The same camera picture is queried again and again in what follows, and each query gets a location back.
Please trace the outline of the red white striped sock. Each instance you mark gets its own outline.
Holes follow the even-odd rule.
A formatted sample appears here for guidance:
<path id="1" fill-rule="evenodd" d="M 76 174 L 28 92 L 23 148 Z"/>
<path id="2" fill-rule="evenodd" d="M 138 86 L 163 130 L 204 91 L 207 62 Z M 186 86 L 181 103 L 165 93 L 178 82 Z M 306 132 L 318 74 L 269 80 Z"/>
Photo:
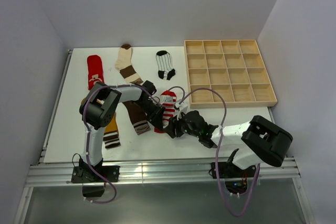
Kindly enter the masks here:
<path id="1" fill-rule="evenodd" d="M 161 93 L 160 96 L 161 104 L 164 105 L 165 111 L 163 113 L 162 122 L 163 128 L 166 128 L 169 124 L 169 120 L 175 114 L 175 103 L 176 103 L 176 94 L 173 91 L 166 90 Z"/>

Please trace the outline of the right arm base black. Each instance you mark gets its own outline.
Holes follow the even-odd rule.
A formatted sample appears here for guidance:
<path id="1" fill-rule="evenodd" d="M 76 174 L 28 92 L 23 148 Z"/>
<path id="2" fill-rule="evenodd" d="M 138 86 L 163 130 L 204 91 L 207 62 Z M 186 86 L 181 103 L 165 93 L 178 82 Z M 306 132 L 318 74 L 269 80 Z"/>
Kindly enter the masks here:
<path id="1" fill-rule="evenodd" d="M 234 195 L 243 195 L 247 193 L 248 190 L 248 178 L 252 178 L 256 172 L 256 166 L 249 166 L 247 169 L 240 169 L 239 167 L 233 164 L 233 158 L 238 152 L 238 148 L 235 149 L 228 160 L 226 162 L 218 162 L 219 168 L 219 177 L 221 179 L 233 179 L 237 178 L 237 180 L 232 180 L 225 182 L 225 187 L 229 193 Z"/>

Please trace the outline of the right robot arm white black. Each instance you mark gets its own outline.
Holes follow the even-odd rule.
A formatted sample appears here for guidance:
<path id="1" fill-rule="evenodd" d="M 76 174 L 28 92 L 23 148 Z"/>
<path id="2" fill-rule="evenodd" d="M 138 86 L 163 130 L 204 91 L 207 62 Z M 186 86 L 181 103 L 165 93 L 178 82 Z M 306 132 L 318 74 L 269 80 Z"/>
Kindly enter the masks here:
<path id="1" fill-rule="evenodd" d="M 261 115 L 242 124 L 220 126 L 208 124 L 196 110 L 182 112 L 169 119 L 163 129 L 171 138 L 193 136 L 206 148 L 240 145 L 227 164 L 228 173 L 240 176 L 245 169 L 264 162 L 280 167 L 293 141 L 292 135 Z"/>

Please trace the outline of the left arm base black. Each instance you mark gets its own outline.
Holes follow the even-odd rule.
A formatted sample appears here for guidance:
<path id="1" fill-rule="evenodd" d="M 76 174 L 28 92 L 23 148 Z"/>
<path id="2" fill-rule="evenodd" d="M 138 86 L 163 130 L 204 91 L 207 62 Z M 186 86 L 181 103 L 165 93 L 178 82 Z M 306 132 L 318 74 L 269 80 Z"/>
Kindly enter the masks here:
<path id="1" fill-rule="evenodd" d="M 82 186 L 82 194 L 87 199 L 96 200 L 101 197 L 104 192 L 106 185 L 109 182 L 117 182 L 119 180 L 120 166 L 103 166 L 102 161 L 99 162 L 93 169 L 93 172 L 89 165 L 82 159 L 82 157 L 75 153 L 73 158 L 78 155 L 79 161 L 78 165 L 74 164 L 72 160 L 73 171 L 71 177 L 72 184 L 89 184 L 89 183 L 103 183 L 101 186 Z"/>

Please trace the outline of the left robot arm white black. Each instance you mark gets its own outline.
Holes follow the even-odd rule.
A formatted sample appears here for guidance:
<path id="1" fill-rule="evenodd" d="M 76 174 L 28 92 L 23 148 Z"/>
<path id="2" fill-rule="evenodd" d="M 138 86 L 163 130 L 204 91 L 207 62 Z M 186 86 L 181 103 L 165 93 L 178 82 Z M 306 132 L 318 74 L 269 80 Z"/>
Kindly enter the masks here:
<path id="1" fill-rule="evenodd" d="M 83 175 L 91 182 L 102 176 L 102 143 L 105 128 L 112 121 L 118 104 L 134 102 L 145 113 L 146 120 L 155 128 L 163 129 L 165 107 L 152 97 L 153 83 L 136 83 L 109 86 L 97 81 L 81 102 L 79 112 L 86 128 L 85 150 L 81 165 Z"/>

